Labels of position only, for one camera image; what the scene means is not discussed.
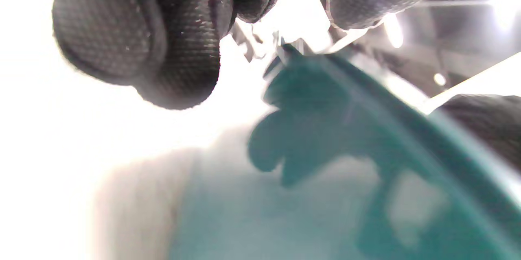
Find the person's right hand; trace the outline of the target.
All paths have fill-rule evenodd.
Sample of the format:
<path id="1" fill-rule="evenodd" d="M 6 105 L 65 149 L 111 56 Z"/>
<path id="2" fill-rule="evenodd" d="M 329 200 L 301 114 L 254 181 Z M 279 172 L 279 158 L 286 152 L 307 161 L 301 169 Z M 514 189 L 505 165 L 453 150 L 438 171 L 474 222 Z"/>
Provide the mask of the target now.
<path id="1" fill-rule="evenodd" d="M 521 169 L 521 98 L 459 94 L 434 112 L 450 116 L 515 169 Z"/>

